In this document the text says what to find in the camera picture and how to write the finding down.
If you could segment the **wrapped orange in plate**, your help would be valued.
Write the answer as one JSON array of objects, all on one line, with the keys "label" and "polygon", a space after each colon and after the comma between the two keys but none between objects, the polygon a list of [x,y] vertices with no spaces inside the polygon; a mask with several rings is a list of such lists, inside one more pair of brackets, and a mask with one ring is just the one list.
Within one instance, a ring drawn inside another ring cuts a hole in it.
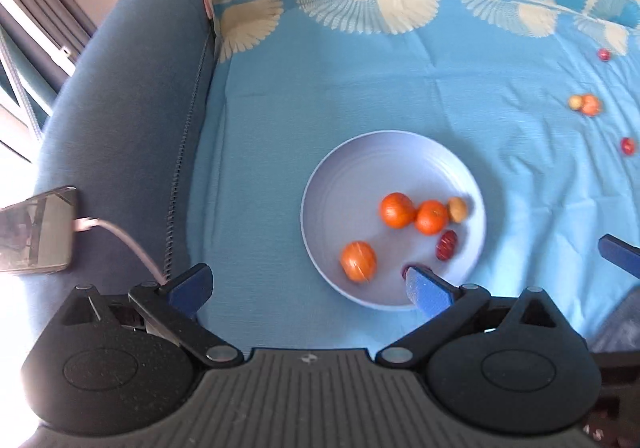
[{"label": "wrapped orange in plate", "polygon": [[340,264],[344,274],[353,283],[366,283],[378,269],[375,250],[365,241],[348,243],[341,252]]}]

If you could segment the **black smartphone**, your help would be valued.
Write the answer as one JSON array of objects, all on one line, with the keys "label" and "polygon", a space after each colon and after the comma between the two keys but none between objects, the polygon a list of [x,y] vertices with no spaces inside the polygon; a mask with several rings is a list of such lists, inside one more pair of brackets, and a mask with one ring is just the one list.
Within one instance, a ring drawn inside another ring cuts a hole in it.
[{"label": "black smartphone", "polygon": [[35,275],[70,266],[78,192],[62,187],[2,208],[2,273]]}]

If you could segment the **light blue round plate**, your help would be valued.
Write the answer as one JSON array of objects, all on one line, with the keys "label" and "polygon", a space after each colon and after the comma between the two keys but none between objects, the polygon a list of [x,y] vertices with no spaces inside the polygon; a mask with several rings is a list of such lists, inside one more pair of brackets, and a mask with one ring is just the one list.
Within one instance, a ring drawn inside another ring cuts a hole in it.
[{"label": "light blue round plate", "polygon": [[[382,220],[384,197],[399,192],[414,204],[446,204],[460,197],[468,209],[461,223],[450,223],[458,237],[450,260],[436,257],[437,235],[408,225],[394,229]],[[300,208],[300,230],[309,258],[322,278],[364,307],[405,311],[413,307],[401,270],[408,264],[430,267],[460,285],[469,279],[486,235],[480,188],[462,160],[440,143],[408,131],[385,130],[349,139],[314,168]],[[349,280],[340,259],[345,246],[363,241],[375,252],[373,278]]]}]

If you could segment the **bare orange in plate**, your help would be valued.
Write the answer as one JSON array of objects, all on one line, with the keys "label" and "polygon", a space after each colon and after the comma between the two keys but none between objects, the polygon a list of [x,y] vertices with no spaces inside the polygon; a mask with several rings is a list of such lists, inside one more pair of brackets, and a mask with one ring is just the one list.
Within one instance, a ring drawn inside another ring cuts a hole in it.
[{"label": "bare orange in plate", "polygon": [[411,225],[416,218],[416,208],[412,200],[401,192],[387,194],[378,205],[382,222],[393,229],[402,229]]}]

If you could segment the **blue fan-patterned cloth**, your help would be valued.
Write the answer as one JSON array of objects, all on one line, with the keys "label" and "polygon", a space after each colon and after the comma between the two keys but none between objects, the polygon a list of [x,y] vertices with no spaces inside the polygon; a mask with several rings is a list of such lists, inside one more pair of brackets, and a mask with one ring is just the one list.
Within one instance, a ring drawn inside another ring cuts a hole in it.
[{"label": "blue fan-patterned cloth", "polygon": [[[213,0],[217,60],[188,243],[212,267],[201,323],[241,350],[367,347],[416,310],[336,292],[300,233],[308,179],[353,137],[399,130],[457,155],[483,195],[469,276],[546,290],[592,340],[636,279],[603,234],[639,238],[639,0]],[[603,62],[598,50],[608,49]],[[602,112],[573,111],[594,94]]]}]

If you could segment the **bare orange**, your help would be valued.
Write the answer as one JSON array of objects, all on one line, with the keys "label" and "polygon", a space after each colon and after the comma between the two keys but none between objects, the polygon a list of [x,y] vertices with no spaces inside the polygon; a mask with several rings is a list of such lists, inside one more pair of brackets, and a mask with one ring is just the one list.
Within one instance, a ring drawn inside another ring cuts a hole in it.
[{"label": "bare orange", "polygon": [[416,230],[424,235],[435,235],[448,225],[448,209],[438,200],[427,200],[420,204],[414,221]]},{"label": "bare orange", "polygon": [[402,229],[411,225],[416,218],[416,208],[412,200],[401,192],[387,194],[378,205],[382,222],[393,229]]}]

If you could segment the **red fruit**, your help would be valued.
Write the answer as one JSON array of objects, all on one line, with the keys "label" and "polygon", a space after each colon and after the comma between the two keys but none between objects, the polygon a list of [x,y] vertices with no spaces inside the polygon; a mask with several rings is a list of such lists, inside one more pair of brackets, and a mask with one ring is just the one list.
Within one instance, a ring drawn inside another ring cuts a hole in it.
[{"label": "red fruit", "polygon": [[601,48],[598,50],[598,58],[603,62],[608,62],[611,60],[611,52],[608,49]]},{"label": "red fruit", "polygon": [[626,156],[633,156],[636,153],[636,142],[631,137],[620,140],[620,151]]}]

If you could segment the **tan round longan fruit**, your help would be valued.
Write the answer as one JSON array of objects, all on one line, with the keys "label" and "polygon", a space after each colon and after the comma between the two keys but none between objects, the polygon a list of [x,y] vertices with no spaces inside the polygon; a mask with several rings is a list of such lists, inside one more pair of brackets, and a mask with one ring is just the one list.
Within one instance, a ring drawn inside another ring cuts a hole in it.
[{"label": "tan round longan fruit", "polygon": [[469,208],[462,197],[450,197],[447,202],[449,220],[453,223],[463,223],[469,216]]}]

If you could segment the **small tan longan fruit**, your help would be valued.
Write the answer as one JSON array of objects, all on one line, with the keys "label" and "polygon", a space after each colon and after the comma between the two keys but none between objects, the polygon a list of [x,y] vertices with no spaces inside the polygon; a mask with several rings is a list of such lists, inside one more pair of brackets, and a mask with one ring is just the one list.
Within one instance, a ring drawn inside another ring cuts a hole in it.
[{"label": "small tan longan fruit", "polygon": [[574,94],[568,98],[567,104],[573,111],[580,111],[584,105],[584,98]]}]

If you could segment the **window curtain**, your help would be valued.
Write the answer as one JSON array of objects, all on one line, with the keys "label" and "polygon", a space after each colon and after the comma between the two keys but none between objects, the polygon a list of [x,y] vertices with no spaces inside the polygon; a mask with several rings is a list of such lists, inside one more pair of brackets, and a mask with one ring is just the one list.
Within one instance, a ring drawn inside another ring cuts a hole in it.
[{"label": "window curtain", "polygon": [[1,0],[1,85],[35,142],[95,31],[76,0]]}]

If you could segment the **dark red jujube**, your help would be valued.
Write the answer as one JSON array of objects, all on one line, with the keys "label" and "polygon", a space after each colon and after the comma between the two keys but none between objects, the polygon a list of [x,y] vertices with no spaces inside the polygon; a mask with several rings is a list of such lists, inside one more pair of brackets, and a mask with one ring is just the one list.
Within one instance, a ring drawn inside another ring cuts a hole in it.
[{"label": "dark red jujube", "polygon": [[446,230],[436,245],[436,258],[440,261],[448,261],[454,257],[458,246],[458,235],[452,230]]},{"label": "dark red jujube", "polygon": [[423,264],[407,264],[404,267],[402,267],[401,269],[401,277],[406,280],[407,279],[407,275],[408,273],[414,270],[416,271],[419,275],[423,275],[423,277],[431,277],[431,275],[433,275],[432,269],[426,265]]}]

